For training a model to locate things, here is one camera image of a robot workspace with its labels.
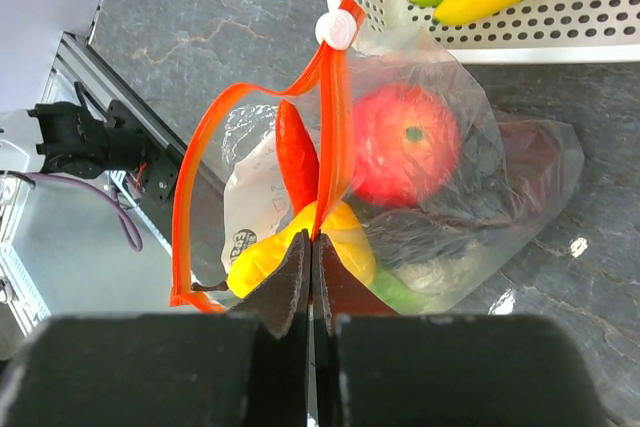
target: white basket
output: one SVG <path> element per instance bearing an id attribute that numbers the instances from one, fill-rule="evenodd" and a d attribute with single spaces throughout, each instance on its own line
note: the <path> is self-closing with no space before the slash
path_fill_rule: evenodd
<path id="1" fill-rule="evenodd" d="M 374 53 L 376 33 L 427 28 L 467 63 L 615 62 L 640 60 L 640 0 L 523 0 L 463 27 L 434 26 L 433 9 L 408 0 L 357 0 L 368 13 L 355 48 Z M 340 0 L 327 0 L 329 9 Z"/>

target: red chili pepper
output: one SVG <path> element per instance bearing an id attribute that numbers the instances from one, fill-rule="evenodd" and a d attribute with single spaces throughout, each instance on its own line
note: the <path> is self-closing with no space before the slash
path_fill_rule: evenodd
<path id="1" fill-rule="evenodd" d="M 294 215 L 318 198 L 320 164 L 298 109 L 283 100 L 276 114 L 276 154 Z"/>

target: clear plastic bag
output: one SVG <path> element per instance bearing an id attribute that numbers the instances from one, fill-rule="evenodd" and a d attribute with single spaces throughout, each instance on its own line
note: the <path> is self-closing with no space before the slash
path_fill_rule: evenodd
<path id="1" fill-rule="evenodd" d="M 218 294 L 188 288 L 188 273 L 217 269 L 244 297 L 275 270 L 296 232 L 322 229 L 345 268 L 390 307 L 439 312 L 559 214 L 583 164 L 571 126 L 492 111 L 477 82 L 426 32 L 389 31 L 378 46 L 376 55 L 347 60 L 323 43 L 287 91 L 261 90 L 236 105 L 256 90 L 238 84 L 214 103 L 194 136 L 198 148 L 189 146 L 198 155 L 185 164 L 222 166 L 225 241 L 213 260 L 191 255 L 189 232 L 206 232 L 207 219 L 198 206 L 185 207 L 184 194 L 198 185 L 184 182 L 197 167 L 188 174 L 183 164 L 174 305 L 223 310 Z M 304 171 L 296 159 L 316 152 L 289 146 L 289 160 L 280 156 L 274 121 L 282 98 L 300 113 L 320 159 L 317 189 L 302 205 L 291 172 Z M 209 265 L 191 265 L 202 259 Z"/>

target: purple cable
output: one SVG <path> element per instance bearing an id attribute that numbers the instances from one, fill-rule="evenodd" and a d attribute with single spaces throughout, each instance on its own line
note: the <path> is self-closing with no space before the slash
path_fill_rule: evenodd
<path id="1" fill-rule="evenodd" d="M 25 175 L 27 175 L 29 178 L 33 179 L 34 181 L 48 180 L 51 182 L 60 182 L 61 184 L 76 185 L 78 187 L 82 187 L 85 190 L 88 190 L 89 192 L 96 194 L 97 196 L 102 198 L 102 200 L 109 203 L 111 207 L 113 207 L 116 210 L 116 213 L 118 214 L 118 220 L 120 221 L 120 225 L 122 226 L 124 235 L 127 238 L 127 242 L 129 243 L 131 248 L 136 252 L 140 252 L 142 250 L 142 247 L 143 247 L 142 237 L 140 237 L 140 231 L 136 227 L 136 224 L 133 223 L 133 221 L 131 220 L 131 217 L 129 217 L 127 213 L 122 209 L 122 207 L 120 207 L 120 203 L 117 200 L 112 199 L 97 187 L 94 187 L 93 185 L 78 179 L 73 179 L 70 177 L 62 177 L 60 175 L 55 175 L 55 174 L 25 174 Z"/>

